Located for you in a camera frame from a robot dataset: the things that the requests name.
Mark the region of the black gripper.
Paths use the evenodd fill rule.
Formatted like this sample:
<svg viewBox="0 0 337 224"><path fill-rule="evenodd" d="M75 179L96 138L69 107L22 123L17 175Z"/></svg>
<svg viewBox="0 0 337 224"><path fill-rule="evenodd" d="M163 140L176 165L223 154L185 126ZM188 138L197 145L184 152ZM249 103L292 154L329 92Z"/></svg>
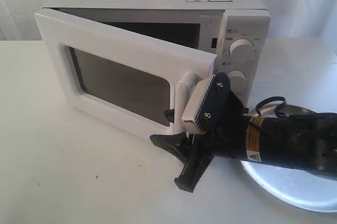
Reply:
<svg viewBox="0 0 337 224"><path fill-rule="evenodd" d="M243 110L231 92L229 77L218 73L199 81L186 105L182 122L189 135L150 136L156 147L184 164L174 179L180 190L194 191L214 156L261 162L261 118L244 116Z"/></svg>

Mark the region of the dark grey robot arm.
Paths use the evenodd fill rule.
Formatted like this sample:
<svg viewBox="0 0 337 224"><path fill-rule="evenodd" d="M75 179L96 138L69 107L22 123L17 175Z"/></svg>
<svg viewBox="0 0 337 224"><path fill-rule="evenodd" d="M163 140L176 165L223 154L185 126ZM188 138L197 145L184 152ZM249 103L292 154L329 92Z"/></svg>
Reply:
<svg viewBox="0 0 337 224"><path fill-rule="evenodd" d="M185 131L150 136L183 163L178 188L193 192L214 157L336 178L336 114L287 115L282 96L263 100L256 112L270 102L277 102L274 117L249 116L225 73L198 82L182 115Z"/></svg>

